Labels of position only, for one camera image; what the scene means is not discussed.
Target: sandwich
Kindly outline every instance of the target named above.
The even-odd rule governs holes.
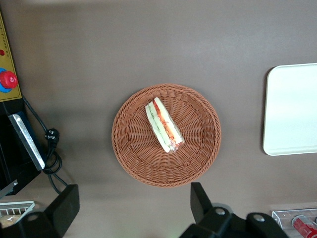
[[[148,103],[145,110],[153,132],[166,153],[175,152],[184,144],[183,136],[158,97]]]

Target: cable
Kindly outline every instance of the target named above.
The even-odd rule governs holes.
[[[46,153],[46,162],[45,162],[45,168],[43,169],[43,172],[48,176],[49,181],[53,187],[53,189],[58,193],[61,194],[61,192],[56,187],[53,178],[55,177],[59,182],[61,182],[64,186],[68,186],[68,184],[62,180],[56,173],[61,169],[62,166],[62,160],[60,155],[55,151],[57,147],[57,143],[59,141],[59,131],[55,128],[47,129],[42,119],[39,117],[39,115],[35,112],[35,110],[32,108],[30,103],[26,100],[26,98],[23,96],[23,101],[25,105],[29,108],[30,112],[34,115],[36,120],[40,123],[42,126],[44,132],[45,132],[45,139],[48,141],[48,151]],[[55,157],[51,165],[48,165],[48,162],[51,160],[52,157]]]
[[[27,107],[30,109],[31,113],[34,115],[34,117],[36,118],[36,120],[38,120],[38,122],[41,124],[41,126],[43,127],[45,133],[47,132],[48,128],[45,126],[44,122],[42,121],[42,119],[39,117],[39,115],[34,111],[33,107],[30,105],[30,103],[28,102],[28,100],[26,100],[26,98],[23,96],[23,101],[25,103],[25,105],[27,105]]]

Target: red button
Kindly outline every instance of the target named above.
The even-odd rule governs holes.
[[[0,73],[0,84],[3,88],[15,88],[18,85],[16,75],[11,71],[4,71]]]

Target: white tray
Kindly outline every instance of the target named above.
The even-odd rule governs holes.
[[[268,74],[263,149],[273,156],[317,152],[317,63]]]

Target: round wicker basket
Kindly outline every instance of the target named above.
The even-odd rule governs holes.
[[[182,133],[185,144],[165,153],[151,129],[145,105],[159,97]],[[135,179],[158,187],[176,187],[201,176],[214,162],[221,130],[212,105],[195,90],[159,84],[130,97],[116,115],[112,145],[122,167]]]

